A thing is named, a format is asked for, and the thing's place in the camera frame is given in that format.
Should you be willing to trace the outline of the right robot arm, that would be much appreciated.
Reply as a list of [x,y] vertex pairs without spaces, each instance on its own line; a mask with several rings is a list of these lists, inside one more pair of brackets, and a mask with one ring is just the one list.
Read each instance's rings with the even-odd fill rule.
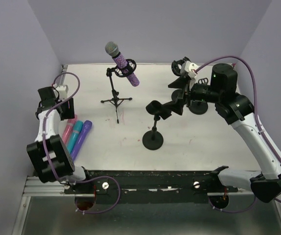
[[250,190],[256,198],[269,203],[281,194],[281,151],[260,123],[258,112],[251,101],[236,92],[237,72],[229,64],[212,67],[210,83],[196,82],[199,66],[179,60],[171,64],[178,76],[169,88],[181,90],[175,101],[164,106],[179,115],[183,106],[193,102],[213,103],[217,113],[244,140],[260,166],[260,171],[233,170],[222,167],[209,179],[209,186],[219,192],[226,186]]

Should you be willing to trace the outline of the teal microphone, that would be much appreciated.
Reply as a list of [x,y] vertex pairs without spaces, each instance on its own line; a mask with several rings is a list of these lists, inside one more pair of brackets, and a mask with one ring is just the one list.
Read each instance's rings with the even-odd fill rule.
[[74,126],[73,126],[73,130],[72,130],[72,133],[69,137],[69,141],[68,141],[68,144],[67,144],[67,150],[71,153],[75,144],[76,144],[76,141],[77,141],[77,138],[82,130],[82,127],[83,127],[83,122],[78,120],[75,122]]

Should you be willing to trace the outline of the pink microphone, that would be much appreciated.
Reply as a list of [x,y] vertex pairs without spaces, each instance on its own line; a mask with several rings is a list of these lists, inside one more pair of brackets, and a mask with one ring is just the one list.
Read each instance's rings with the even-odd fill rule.
[[62,134],[62,141],[66,144],[68,142],[68,139],[72,133],[72,130],[73,130],[73,127],[76,123],[77,119],[76,118],[73,118],[73,119],[69,119],[67,121],[67,124],[66,124],[66,127],[63,131],[63,134]]

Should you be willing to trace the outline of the black tripod shock-mount stand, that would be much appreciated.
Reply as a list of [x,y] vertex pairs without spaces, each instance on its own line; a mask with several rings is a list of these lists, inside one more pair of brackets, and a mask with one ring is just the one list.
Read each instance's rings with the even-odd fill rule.
[[116,116],[117,116],[117,124],[119,124],[119,118],[118,118],[118,112],[117,112],[117,108],[120,106],[120,104],[123,101],[131,101],[132,98],[119,98],[119,92],[115,90],[114,88],[114,84],[113,84],[113,80],[112,80],[112,74],[114,73],[117,77],[119,78],[127,78],[127,76],[131,75],[137,67],[136,62],[133,59],[127,59],[126,60],[127,65],[124,68],[119,68],[118,66],[115,66],[113,68],[107,68],[106,71],[106,76],[109,78],[110,80],[110,84],[111,84],[111,88],[112,88],[112,98],[108,99],[108,100],[101,100],[101,103],[106,103],[106,102],[110,102],[111,104],[113,104],[116,108]]

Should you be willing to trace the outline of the black round-base clip stand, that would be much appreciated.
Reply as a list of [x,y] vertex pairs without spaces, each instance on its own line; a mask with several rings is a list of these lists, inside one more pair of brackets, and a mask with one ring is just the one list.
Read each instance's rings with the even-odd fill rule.
[[171,116],[171,111],[165,108],[160,102],[153,100],[146,106],[146,111],[154,117],[154,124],[150,131],[147,131],[142,137],[142,143],[149,150],[159,149],[164,139],[160,132],[157,131],[157,122],[160,119],[167,119]]

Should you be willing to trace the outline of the plain purple microphone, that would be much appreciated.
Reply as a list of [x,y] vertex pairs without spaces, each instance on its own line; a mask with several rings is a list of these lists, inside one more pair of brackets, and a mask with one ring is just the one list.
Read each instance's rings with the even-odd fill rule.
[[88,135],[88,133],[90,132],[91,128],[93,126],[93,123],[90,121],[90,120],[86,120],[83,125],[82,125],[82,129],[79,133],[79,136],[77,138],[77,141],[75,142],[75,145],[74,145],[74,148],[71,152],[71,157],[72,157],[72,160],[75,161],[78,154],[79,154],[79,151]]

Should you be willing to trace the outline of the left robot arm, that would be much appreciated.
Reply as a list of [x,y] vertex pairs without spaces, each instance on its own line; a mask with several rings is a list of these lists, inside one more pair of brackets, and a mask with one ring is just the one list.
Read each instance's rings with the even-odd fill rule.
[[63,139],[59,135],[59,124],[75,118],[74,101],[68,98],[67,85],[54,85],[38,90],[41,98],[36,117],[39,120],[38,135],[27,145],[27,154],[42,183],[68,181],[81,193],[92,189],[85,168],[74,165]]

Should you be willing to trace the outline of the black shock-mount desk stand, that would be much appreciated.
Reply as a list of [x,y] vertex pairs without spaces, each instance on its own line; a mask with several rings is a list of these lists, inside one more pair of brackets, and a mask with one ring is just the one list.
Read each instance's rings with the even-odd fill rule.
[[[187,57],[184,57],[183,59],[181,60],[178,60],[178,61],[173,61],[171,63],[171,70],[173,72],[174,75],[176,76],[181,76],[180,74],[180,69],[181,69],[181,65],[185,62],[185,61],[189,61],[189,58]],[[183,89],[175,89],[172,94],[171,94],[171,99],[172,101],[175,101],[177,98],[178,98],[178,95],[180,95],[181,93],[183,93],[184,91],[184,88]]]

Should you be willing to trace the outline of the purple glitter microphone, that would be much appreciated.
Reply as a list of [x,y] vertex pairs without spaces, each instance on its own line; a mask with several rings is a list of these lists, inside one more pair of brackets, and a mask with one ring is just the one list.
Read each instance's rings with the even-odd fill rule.
[[110,41],[106,44],[105,51],[116,63],[122,76],[126,77],[133,87],[137,87],[140,84],[140,81],[136,77],[132,65],[130,65],[119,51],[118,45],[115,42]]

